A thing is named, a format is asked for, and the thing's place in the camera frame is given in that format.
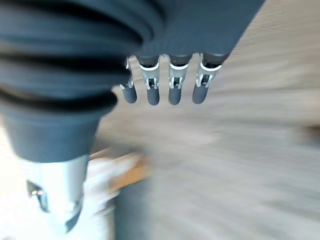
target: robotic hand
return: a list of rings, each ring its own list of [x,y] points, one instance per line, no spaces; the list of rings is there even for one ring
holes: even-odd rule
[[[2,0],[0,112],[29,195],[66,232],[83,202],[88,154],[120,85],[137,100],[129,56],[138,56],[151,105],[159,55],[169,54],[176,105],[189,60],[204,53],[193,91],[202,103],[216,71],[264,0]]]

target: metal clip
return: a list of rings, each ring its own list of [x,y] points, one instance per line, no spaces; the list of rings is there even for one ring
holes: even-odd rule
[[[153,67],[144,67],[140,65],[142,70],[144,84],[146,88],[150,90],[152,87],[154,89],[158,89],[159,87],[159,79],[160,79],[160,72],[159,72],[159,62]]]
[[[130,67],[130,63],[129,63],[128,59],[125,60],[125,69],[129,70],[131,73],[131,67]],[[133,87],[134,87],[134,78],[133,78],[132,74],[131,74],[130,79],[127,84],[125,84],[125,85],[120,84],[120,88],[122,90],[124,90],[125,88],[132,89]]]
[[[182,88],[186,78],[188,64],[183,66],[175,66],[172,63],[169,65],[169,87],[173,89],[177,86],[178,89]]]
[[[208,68],[203,65],[203,61],[201,60],[198,72],[196,74],[196,82],[195,85],[197,87],[201,87],[202,84],[205,84],[206,88],[209,88],[210,83],[215,78],[217,71],[222,67],[219,65],[215,68]]]

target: blurred floor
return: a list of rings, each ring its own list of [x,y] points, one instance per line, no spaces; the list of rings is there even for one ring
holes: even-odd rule
[[[211,85],[192,104],[194,56],[178,106],[150,106],[136,61],[138,101],[119,104],[99,138],[143,146],[152,161],[152,240],[318,240],[320,2],[267,0]]]

